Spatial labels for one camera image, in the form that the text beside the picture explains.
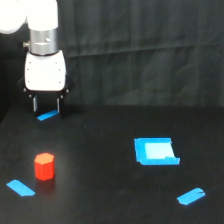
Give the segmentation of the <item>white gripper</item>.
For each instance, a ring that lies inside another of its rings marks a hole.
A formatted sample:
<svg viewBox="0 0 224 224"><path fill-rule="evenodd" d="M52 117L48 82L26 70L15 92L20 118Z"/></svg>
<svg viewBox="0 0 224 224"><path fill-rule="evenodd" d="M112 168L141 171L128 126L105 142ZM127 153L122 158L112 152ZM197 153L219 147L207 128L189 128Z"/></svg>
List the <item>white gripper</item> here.
<svg viewBox="0 0 224 224"><path fill-rule="evenodd" d="M60 92L57 97L57 111L65 116L65 97L74 87L74 81L67 76L63 52L53 55L34 55L28 52L25 59L24 77L18 85L29 92ZM38 114L38 97L32 96L33 113Z"/></svg>

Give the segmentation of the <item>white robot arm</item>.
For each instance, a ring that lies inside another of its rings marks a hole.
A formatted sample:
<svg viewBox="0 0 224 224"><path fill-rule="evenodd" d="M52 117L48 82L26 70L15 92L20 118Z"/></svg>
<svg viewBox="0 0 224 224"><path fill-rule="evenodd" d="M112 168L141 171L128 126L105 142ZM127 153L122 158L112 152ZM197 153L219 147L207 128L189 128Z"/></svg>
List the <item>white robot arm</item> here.
<svg viewBox="0 0 224 224"><path fill-rule="evenodd" d="M57 0L0 0L0 34L13 34L23 24L28 26L30 39L22 43L27 53L19 84L32 99L33 112L38 110L38 92L58 94L57 109L37 117L43 121L62 112L64 98L75 86L58 47Z"/></svg>

